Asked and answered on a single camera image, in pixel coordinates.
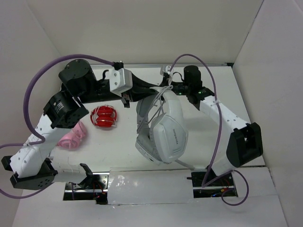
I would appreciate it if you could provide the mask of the white grey headphones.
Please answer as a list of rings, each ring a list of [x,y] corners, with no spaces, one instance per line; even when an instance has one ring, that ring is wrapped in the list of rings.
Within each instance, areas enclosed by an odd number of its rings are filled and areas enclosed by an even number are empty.
[[[135,147],[149,161],[161,165],[177,162],[188,141],[181,102],[172,86],[153,87],[158,93],[140,100],[136,106]]]

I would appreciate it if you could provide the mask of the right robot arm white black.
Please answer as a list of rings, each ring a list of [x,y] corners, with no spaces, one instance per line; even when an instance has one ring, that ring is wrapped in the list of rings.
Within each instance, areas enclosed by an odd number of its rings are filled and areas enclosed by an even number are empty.
[[[203,86],[201,72],[197,66],[189,65],[183,69],[180,82],[173,82],[173,72],[164,65],[160,86],[171,84],[173,92],[186,96],[199,111],[211,117],[221,129],[220,142],[215,160],[210,166],[216,175],[222,175],[263,155],[261,128],[257,123],[248,123],[216,101],[212,90]]]

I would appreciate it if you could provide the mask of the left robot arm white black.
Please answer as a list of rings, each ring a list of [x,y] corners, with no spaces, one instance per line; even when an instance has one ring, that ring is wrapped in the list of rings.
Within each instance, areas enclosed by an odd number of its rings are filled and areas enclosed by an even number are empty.
[[[121,96],[112,93],[108,79],[95,77],[89,63],[91,60],[109,65],[115,70],[124,67],[122,62],[107,61],[85,54],[72,54],[51,61],[30,81],[24,96],[23,114],[31,135],[25,143],[19,145],[19,151],[15,155],[5,156],[1,161],[4,169],[12,172],[10,182],[14,188],[43,190],[59,176],[70,183],[92,184],[95,176],[84,163],[67,170],[55,169],[48,157],[53,148],[89,113],[85,104],[121,99],[124,106],[129,107],[131,102],[154,94],[153,85],[134,74],[130,76],[131,88]],[[67,65],[59,73],[61,89],[45,105],[38,125],[33,126],[29,117],[29,99],[34,85],[51,67],[63,61],[66,61]]]

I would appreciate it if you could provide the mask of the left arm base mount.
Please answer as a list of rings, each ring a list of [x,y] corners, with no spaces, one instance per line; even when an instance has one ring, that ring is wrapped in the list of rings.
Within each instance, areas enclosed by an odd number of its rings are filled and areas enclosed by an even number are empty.
[[[80,183],[67,183],[64,189],[64,201],[95,201],[107,205],[109,172],[92,172],[87,164],[81,163],[86,177]]]

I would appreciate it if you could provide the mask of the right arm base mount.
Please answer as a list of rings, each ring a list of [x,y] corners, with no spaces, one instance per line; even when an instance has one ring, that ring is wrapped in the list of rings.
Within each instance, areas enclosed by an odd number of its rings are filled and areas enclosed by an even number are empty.
[[[191,172],[187,177],[193,186],[193,196],[197,198],[219,198],[224,193],[224,197],[237,196],[232,174],[229,173],[220,179],[212,182],[206,187],[202,187],[202,181],[206,172]]]

